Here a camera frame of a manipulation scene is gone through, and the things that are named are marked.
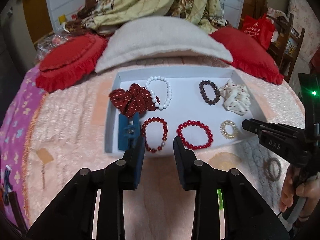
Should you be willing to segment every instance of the red beaded bracelet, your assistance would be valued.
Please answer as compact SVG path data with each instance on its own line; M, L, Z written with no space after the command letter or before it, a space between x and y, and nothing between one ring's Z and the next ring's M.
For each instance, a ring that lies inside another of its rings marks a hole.
M205 133L208 135L208 142L204 145L194 146L193 144L190 144L186 139L182 136L182 129L192 125L192 126L199 126L200 128L205 130ZM177 134L179 137L181 137L181 140L183 142L183 145L186 146L188 149L192 150L199 150L199 149L205 149L207 147L211 146L211 143L213 142L213 135L211 133L211 130L209 129L209 126L205 125L204 123L201 123L200 121L190 121L184 122L183 124L180 124L177 129Z
M154 148L151 149L151 148L149 147L149 145L147 144L146 127L147 127L147 125L148 125L149 123L151 123L151 122L160 122L160 123L163 124L163 137L162 137L162 142L161 142L161 146L158 146L157 149L154 149ZM167 122L164 121L163 118L160 119L159 117L157 117L157 118L155 118L155 117L149 118L148 120L145 120L145 121L144 121L144 124L142 125L141 135L142 135L142 136L145 138L145 140L146 140L146 149L147 149L147 151L152 152L152 153L155 153L155 152L156 152L157 154L159 154L160 151L162 150L162 147L165 146L165 141L167 140L167 136L168 136Z

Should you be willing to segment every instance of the plastic bag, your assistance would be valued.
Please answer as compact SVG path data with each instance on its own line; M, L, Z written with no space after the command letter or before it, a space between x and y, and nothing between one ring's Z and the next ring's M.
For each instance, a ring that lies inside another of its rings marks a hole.
M72 36L69 33L62 31L58 34L53 34L49 37L43 38L43 40L39 41L37 44L36 57L33 63L36 65L43 61L47 54L49 54L54 48L65 43L71 37Z
M254 38L265 50L267 50L275 29L272 22L267 19L267 15L264 14L258 20L246 15L241 30Z

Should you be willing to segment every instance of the human hand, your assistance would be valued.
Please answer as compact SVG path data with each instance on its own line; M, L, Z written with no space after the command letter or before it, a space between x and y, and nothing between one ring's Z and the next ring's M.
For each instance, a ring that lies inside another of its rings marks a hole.
M294 196L294 189L293 189L293 179L299 174L300 169L293 167L290 165L287 169L287 174L284 179L281 197L280 197L280 210L281 212L286 211L288 207L291 207L293 204L293 196ZM299 197L306 197L307 201L299 214L299 217L302 219L307 219L313 210L315 209L318 201L320 199L320 179L312 181L307 181L301 185L299 185L296 189L297 196Z

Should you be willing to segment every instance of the pillow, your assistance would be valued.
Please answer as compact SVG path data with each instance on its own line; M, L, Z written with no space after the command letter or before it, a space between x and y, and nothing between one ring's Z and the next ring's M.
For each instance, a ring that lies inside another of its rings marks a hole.
M47 92L65 89L90 74L107 41L92 34L71 38L53 49L40 63L36 86Z
M235 68L270 83L282 84L284 76L279 73L276 62L249 35L231 27L224 27L210 36L230 50Z
M227 62L233 60L230 51L192 23L176 17L153 16L127 22L116 30L95 71L155 55L167 57L167 52L175 52L176 57L207 55Z

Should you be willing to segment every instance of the metal screw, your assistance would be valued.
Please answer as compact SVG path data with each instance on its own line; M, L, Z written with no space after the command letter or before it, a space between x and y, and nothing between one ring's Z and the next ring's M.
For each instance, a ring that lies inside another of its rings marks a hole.
M89 173L89 169L87 168L82 168L80 171L79 171L80 175L81 176L84 176L84 175L87 175Z
M232 174L232 175L235 175L235 176L237 176L237 175L239 175L239 174L240 174L240 171L239 171L238 169L234 169L234 168L233 168L233 169L231 169L231 171L230 171L230 172L231 172L231 174Z
M118 166L123 166L123 165L125 165L125 160L123 160L123 159L117 160L116 164L117 164Z
M201 160L195 160L195 161L193 162L193 164L194 164L195 166L202 166L202 165L203 165L203 161L201 161Z

